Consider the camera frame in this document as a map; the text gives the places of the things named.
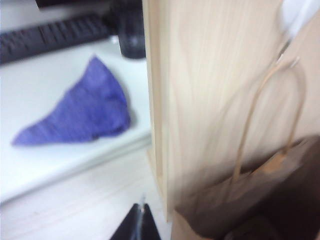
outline bag handle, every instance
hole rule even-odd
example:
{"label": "bag handle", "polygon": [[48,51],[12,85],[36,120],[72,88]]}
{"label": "bag handle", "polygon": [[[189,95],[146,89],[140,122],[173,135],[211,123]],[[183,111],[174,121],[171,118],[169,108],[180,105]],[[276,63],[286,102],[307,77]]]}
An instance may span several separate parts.
{"label": "bag handle", "polygon": [[298,79],[300,80],[301,83],[301,94],[300,94],[300,102],[294,117],[294,121],[292,124],[292,128],[291,128],[291,132],[289,134],[286,146],[283,149],[283,153],[286,155],[288,150],[290,149],[291,145],[292,145],[292,141],[294,139],[294,135],[297,129],[297,124],[298,121],[300,119],[300,116],[302,114],[302,110],[303,110],[303,106],[305,104],[305,99],[306,99],[306,77],[305,77],[305,73],[303,71],[303,68],[301,66],[301,64],[299,63],[299,58],[296,58],[293,61],[290,61],[288,63],[282,64],[282,65],[274,65],[265,75],[265,77],[263,78],[259,88],[257,89],[253,100],[252,100],[252,104],[248,113],[248,116],[246,118],[245,121],[245,125],[244,125],[244,130],[242,133],[242,137],[241,137],[241,141],[240,141],[240,145],[237,151],[237,157],[236,157],[236,161],[235,161],[235,166],[234,166],[234,170],[233,170],[233,175],[232,175],[232,179],[231,179],[231,183],[235,183],[239,176],[240,176],[240,172],[241,172],[241,167],[242,167],[242,163],[243,163],[243,153],[244,153],[244,147],[247,141],[247,136],[248,136],[248,131],[249,131],[249,127],[251,125],[251,120],[252,120],[252,116],[254,114],[254,111],[256,109],[256,105],[258,102],[258,98],[260,96],[260,93],[262,92],[262,90],[264,89],[264,87],[266,86],[266,83],[271,79],[271,77],[278,71],[280,70],[286,70],[286,69],[293,69],[295,68],[296,70],[298,70]]}

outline purple cloth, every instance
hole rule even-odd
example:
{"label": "purple cloth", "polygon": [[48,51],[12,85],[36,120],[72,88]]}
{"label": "purple cloth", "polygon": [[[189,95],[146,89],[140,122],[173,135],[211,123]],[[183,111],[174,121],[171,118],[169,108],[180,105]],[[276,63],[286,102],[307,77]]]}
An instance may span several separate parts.
{"label": "purple cloth", "polygon": [[116,136],[130,126],[121,86],[97,58],[43,120],[22,130],[13,145],[77,143]]}

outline black object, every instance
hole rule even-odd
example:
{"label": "black object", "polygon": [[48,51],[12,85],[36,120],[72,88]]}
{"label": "black object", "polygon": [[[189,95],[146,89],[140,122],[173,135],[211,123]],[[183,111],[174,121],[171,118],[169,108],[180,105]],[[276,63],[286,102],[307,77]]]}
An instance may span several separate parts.
{"label": "black object", "polygon": [[109,28],[93,13],[1,33],[0,64],[104,39],[109,35]]}
{"label": "black object", "polygon": [[102,2],[103,0],[35,0],[38,8],[60,5],[60,4],[81,4],[85,2]]}
{"label": "black object", "polygon": [[116,0],[103,21],[118,35],[121,54],[130,59],[146,57],[144,17],[141,0]]}
{"label": "black object", "polygon": [[[134,204],[110,240],[137,240],[136,229],[139,222],[139,204]],[[141,240],[161,240],[149,205],[144,205],[141,222]]]}
{"label": "black object", "polygon": [[282,238],[264,216],[258,215],[233,229],[223,240],[282,240]]}

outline white floor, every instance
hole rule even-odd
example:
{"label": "white floor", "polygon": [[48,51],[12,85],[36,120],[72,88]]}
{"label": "white floor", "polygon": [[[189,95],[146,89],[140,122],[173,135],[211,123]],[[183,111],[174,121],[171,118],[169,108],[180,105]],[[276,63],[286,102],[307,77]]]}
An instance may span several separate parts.
{"label": "white floor", "polygon": [[1,206],[2,240],[108,240],[142,195],[170,239],[146,150],[95,166]]}

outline black keyboard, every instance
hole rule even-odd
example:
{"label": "black keyboard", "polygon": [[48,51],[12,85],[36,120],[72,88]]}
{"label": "black keyboard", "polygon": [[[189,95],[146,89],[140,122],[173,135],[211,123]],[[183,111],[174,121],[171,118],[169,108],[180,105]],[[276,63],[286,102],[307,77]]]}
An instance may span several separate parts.
{"label": "black keyboard", "polygon": [[107,38],[109,28],[96,14],[73,17],[0,34],[0,64]]}

